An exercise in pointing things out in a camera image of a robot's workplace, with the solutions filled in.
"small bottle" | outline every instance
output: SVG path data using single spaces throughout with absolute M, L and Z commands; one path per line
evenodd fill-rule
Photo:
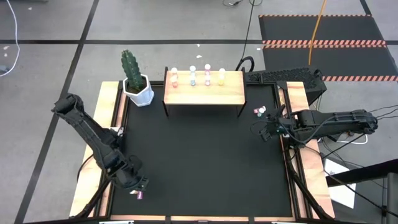
M 225 74 L 225 69 L 221 68 L 220 69 L 220 75 L 218 77 L 218 84 L 219 85 L 224 85 L 224 74 Z
M 266 112 L 265 109 L 264 108 L 260 108 L 259 112 L 257 113 L 257 116 L 261 117 L 264 112 Z
M 172 76 L 175 76 L 175 77 L 177 77 L 178 78 L 178 71 L 177 71 L 177 68 L 172 68 Z
M 211 80 L 211 77 L 210 77 L 210 65 L 209 64 L 206 64 L 205 65 L 205 75 L 206 75 L 206 78 L 205 78 L 205 85 L 206 86 L 210 86 L 210 80 Z
M 197 70 L 197 68 L 195 66 L 191 66 L 189 67 L 189 70 L 191 71 L 191 86 L 195 86 L 197 84 L 197 76 L 195 74 L 195 71 Z
M 178 87 L 177 77 L 175 75 L 172 76 L 171 82 L 174 88 Z

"cactus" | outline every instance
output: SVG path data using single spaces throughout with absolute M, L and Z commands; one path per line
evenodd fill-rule
M 128 87 L 136 90 L 138 93 L 143 90 L 145 85 L 139 71 L 138 63 L 129 50 L 122 51 L 122 67 L 127 76 Z

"black table surface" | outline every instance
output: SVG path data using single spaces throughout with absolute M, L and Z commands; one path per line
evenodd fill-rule
M 292 216 L 279 138 L 250 132 L 254 108 L 275 108 L 273 87 L 248 86 L 239 118 L 235 106 L 171 106 L 167 118 L 163 87 L 152 88 L 149 106 L 128 105 L 124 152 L 150 182 L 142 200 L 115 188 L 112 215 Z

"yellow bottle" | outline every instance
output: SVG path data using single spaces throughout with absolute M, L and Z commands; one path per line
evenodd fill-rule
M 225 69 L 221 68 L 220 69 L 220 74 L 219 74 L 219 77 L 218 77 L 218 84 L 219 85 L 224 85 L 224 78 L 225 78 L 224 73 L 225 73 Z

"white paper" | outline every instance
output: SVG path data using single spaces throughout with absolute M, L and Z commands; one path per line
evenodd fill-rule
M 326 159 L 325 170 L 330 174 L 339 174 L 341 172 L 349 171 L 348 168 L 341 166 L 329 159 Z M 356 184 L 349 184 L 353 190 L 355 190 Z M 337 187 L 329 187 L 330 198 L 335 202 L 343 204 L 349 208 L 354 208 L 355 193 L 344 185 Z

